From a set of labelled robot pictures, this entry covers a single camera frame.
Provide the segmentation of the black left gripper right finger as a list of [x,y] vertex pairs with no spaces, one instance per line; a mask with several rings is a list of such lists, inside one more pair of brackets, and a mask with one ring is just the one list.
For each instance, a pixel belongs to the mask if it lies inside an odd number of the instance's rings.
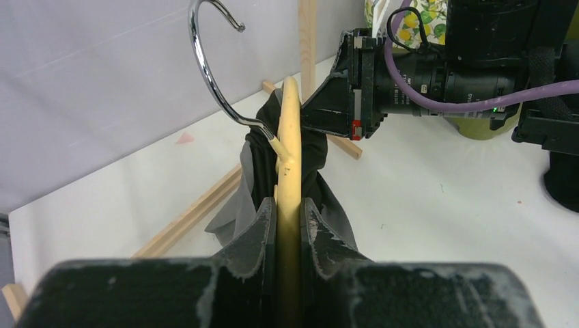
[[519,277],[492,263],[374,262],[305,198],[305,327],[543,327]]

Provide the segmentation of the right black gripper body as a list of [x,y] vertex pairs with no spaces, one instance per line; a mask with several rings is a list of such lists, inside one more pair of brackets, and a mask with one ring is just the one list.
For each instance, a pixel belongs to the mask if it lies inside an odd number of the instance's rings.
[[352,29],[341,33],[335,68],[345,75],[348,107],[345,109],[348,139],[368,139],[386,118],[380,106],[386,92],[380,82],[387,75],[384,38],[373,38],[371,30]]

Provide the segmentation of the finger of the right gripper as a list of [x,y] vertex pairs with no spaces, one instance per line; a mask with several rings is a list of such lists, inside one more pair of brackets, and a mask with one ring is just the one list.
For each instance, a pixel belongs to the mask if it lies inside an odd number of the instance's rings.
[[347,72],[331,72],[302,105],[303,128],[349,138],[351,135],[350,87]]

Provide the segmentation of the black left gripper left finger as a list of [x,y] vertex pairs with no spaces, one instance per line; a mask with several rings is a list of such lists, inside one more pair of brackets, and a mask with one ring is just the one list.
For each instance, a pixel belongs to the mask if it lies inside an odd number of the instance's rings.
[[18,327],[273,327],[276,204],[205,258],[69,260],[40,281]]

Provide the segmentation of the yellow lemon print garment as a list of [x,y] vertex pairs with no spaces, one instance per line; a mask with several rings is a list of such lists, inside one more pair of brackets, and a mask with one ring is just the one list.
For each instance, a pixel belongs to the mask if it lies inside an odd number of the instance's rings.
[[[406,11],[396,15],[400,24],[392,28],[399,42],[416,48],[420,45],[420,28],[424,28],[427,40],[434,44],[445,43],[447,0],[412,0],[409,6],[417,13]],[[386,21],[392,12],[404,4],[403,0],[366,0],[365,20],[373,37],[386,37]]]

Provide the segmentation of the yellow hanger with metal hook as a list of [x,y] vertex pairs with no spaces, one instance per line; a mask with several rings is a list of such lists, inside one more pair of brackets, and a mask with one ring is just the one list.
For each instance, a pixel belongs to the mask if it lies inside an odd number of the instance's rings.
[[278,156],[278,183],[275,188],[277,224],[275,240],[275,301],[277,327],[299,327],[302,324],[300,278],[300,204],[302,199],[302,141],[300,98],[297,82],[285,78],[281,101],[278,135],[261,120],[237,113],[220,91],[212,75],[201,44],[198,15],[201,1],[191,1],[188,14],[190,41],[203,80],[216,103],[234,122],[257,128]]

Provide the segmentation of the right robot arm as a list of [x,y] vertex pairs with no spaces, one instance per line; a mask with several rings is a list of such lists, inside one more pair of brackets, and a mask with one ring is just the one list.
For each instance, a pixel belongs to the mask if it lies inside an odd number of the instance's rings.
[[367,138],[331,165],[356,259],[324,275],[325,325],[578,326],[576,1],[450,1],[446,42],[343,34],[304,103],[312,131]]

